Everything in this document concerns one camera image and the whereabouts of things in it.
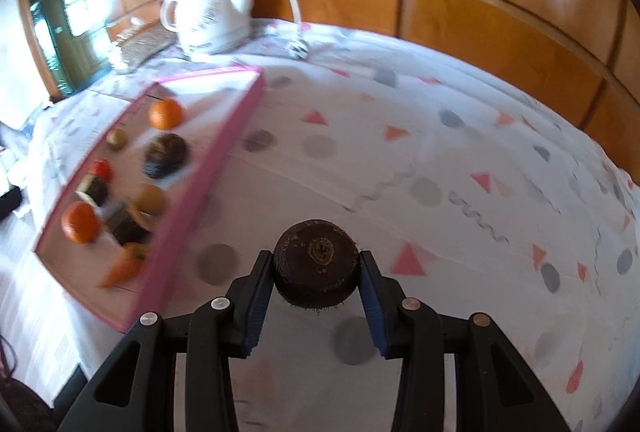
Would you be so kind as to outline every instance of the bedsheet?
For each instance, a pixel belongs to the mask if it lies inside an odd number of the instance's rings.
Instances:
[[[489,313],[575,431],[604,430],[640,373],[638,189],[589,136],[488,73],[382,35],[256,21],[233,54],[179,48],[48,110],[28,192],[44,222],[95,136],[159,76],[251,64],[268,92],[231,152],[162,314],[222,295],[258,250],[309,218],[335,222],[407,295],[439,313]],[[92,374],[119,338],[71,299]],[[358,295],[321,313],[274,293],[260,344],[232,362],[241,427],[388,430],[400,365],[374,351]],[[451,359],[446,428],[454,430]]]

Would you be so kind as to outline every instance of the tangerine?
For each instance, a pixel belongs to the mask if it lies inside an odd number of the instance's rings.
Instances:
[[[152,127],[166,131],[182,123],[184,109],[172,98],[163,98],[149,107],[149,123]]]
[[[91,205],[82,201],[71,203],[62,214],[62,231],[75,243],[83,245],[95,239],[100,232],[100,221]]]

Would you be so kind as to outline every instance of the metal screw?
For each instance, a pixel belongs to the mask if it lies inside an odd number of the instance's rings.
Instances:
[[[158,322],[158,315],[151,311],[149,311],[149,313],[143,314],[143,316],[140,317],[140,323],[143,326],[152,326],[156,322]]]
[[[485,313],[476,313],[474,315],[474,324],[478,327],[489,327],[491,317]]]
[[[407,297],[402,299],[402,307],[409,311],[416,311],[420,309],[420,301],[417,298]]]
[[[229,307],[229,299],[227,297],[217,297],[211,301],[211,307],[213,309],[222,310]]]

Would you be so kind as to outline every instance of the black bag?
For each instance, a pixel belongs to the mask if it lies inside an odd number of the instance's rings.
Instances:
[[[7,361],[4,345],[7,345],[12,353],[14,362],[12,367]],[[29,387],[12,378],[16,367],[17,359],[14,348],[0,335],[0,405],[4,400],[6,404],[4,407],[8,407],[24,432],[54,432],[58,426],[52,409]],[[12,416],[5,416],[0,412],[0,430],[14,428],[11,424],[13,421],[11,418]]]

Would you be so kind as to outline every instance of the cable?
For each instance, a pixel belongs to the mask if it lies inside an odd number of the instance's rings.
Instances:
[[[309,55],[309,45],[302,35],[302,16],[300,15],[298,0],[289,0],[289,6],[291,7],[293,22],[296,23],[298,31],[296,38],[287,44],[287,51],[290,56],[297,60],[306,60]]]

